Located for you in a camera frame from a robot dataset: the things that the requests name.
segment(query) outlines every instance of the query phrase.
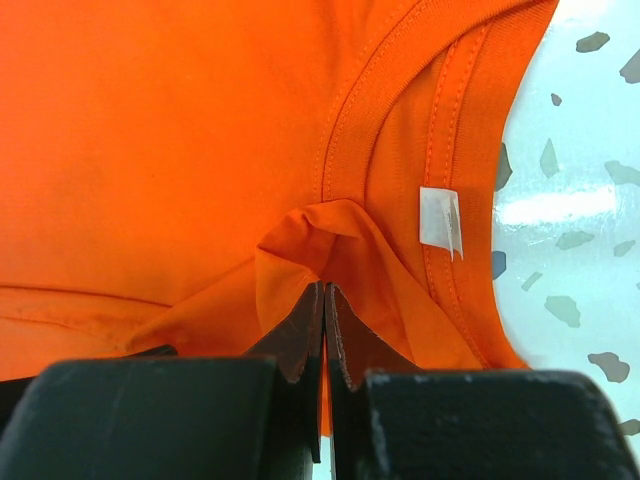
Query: dark gray spot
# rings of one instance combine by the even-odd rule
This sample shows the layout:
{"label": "dark gray spot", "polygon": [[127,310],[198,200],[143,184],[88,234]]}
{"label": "dark gray spot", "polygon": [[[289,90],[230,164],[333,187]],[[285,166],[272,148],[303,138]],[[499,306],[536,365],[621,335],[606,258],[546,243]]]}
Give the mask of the dark gray spot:
{"label": "dark gray spot", "polygon": [[640,420],[636,420],[635,418],[622,422],[618,426],[620,427],[620,431],[623,435],[631,436],[640,433]]}
{"label": "dark gray spot", "polygon": [[629,240],[628,242],[619,243],[618,245],[613,247],[613,255],[615,257],[624,257],[635,244],[635,240]]}
{"label": "dark gray spot", "polygon": [[496,192],[502,190],[509,181],[513,170],[509,164],[509,155],[507,154],[507,146],[502,143],[500,147],[500,162],[498,163],[498,176],[496,177]]}
{"label": "dark gray spot", "polygon": [[499,250],[491,252],[491,275],[495,280],[507,269],[507,254]]}
{"label": "dark gray spot", "polygon": [[631,371],[629,364],[621,362],[615,353],[590,353],[587,358],[589,362],[600,367],[610,382],[624,382]]}
{"label": "dark gray spot", "polygon": [[527,280],[522,284],[522,289],[525,292],[528,292],[533,284],[540,280],[540,277],[542,277],[542,274],[540,272],[533,272],[531,276],[527,278]]}
{"label": "dark gray spot", "polygon": [[627,83],[640,83],[640,50],[620,69],[620,75]]}
{"label": "dark gray spot", "polygon": [[588,37],[581,38],[576,42],[576,52],[589,53],[600,50],[602,46],[611,40],[611,37],[606,33],[595,32]]}
{"label": "dark gray spot", "polygon": [[542,156],[540,157],[540,168],[547,178],[553,177],[560,171],[558,168],[558,159],[556,158],[556,150],[553,148],[551,139],[547,140]]}
{"label": "dark gray spot", "polygon": [[604,168],[607,169],[611,180],[616,185],[632,183],[640,187],[640,171],[627,165],[622,165],[617,160],[606,162]]}
{"label": "dark gray spot", "polygon": [[579,230],[577,232],[565,232],[556,242],[556,247],[558,247],[560,250],[569,250],[570,248],[576,248],[580,245],[588,243],[594,238],[596,238],[595,235],[583,232],[582,230]]}
{"label": "dark gray spot", "polygon": [[578,328],[580,326],[580,312],[573,298],[566,296],[547,297],[544,308],[570,327]]}

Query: orange fabric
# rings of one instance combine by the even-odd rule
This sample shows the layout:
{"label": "orange fabric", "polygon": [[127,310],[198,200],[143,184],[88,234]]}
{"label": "orange fabric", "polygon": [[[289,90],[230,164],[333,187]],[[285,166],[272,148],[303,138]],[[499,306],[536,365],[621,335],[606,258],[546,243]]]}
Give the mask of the orange fabric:
{"label": "orange fabric", "polygon": [[[0,378],[160,343],[239,354],[318,278],[423,367],[523,366],[492,195],[554,8],[5,2]],[[420,185],[459,192],[463,261],[418,243]]]}

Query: orange shirt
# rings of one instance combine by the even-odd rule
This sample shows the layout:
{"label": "orange shirt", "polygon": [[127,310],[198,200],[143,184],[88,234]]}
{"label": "orange shirt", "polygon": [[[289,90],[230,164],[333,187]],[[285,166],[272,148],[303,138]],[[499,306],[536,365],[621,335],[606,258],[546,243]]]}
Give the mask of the orange shirt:
{"label": "orange shirt", "polygon": [[[420,366],[522,366],[491,209],[555,3],[5,2],[0,378],[239,354],[318,278]],[[421,185],[458,192],[464,260],[419,243]]]}

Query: clothing tag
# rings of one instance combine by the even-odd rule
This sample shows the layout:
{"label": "clothing tag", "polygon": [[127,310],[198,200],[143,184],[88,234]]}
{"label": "clothing tag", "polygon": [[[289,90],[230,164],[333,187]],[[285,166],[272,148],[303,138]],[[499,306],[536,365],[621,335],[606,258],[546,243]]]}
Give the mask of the clothing tag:
{"label": "clothing tag", "polygon": [[443,188],[420,187],[420,243],[462,253],[458,193]]}

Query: speckled surface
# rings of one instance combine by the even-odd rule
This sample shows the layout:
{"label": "speckled surface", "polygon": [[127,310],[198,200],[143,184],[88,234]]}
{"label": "speckled surface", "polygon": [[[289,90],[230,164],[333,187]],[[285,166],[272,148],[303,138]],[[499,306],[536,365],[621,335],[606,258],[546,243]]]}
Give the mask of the speckled surface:
{"label": "speckled surface", "polygon": [[560,0],[505,127],[493,250],[515,350],[595,380],[640,461],[638,19],[637,0]]}

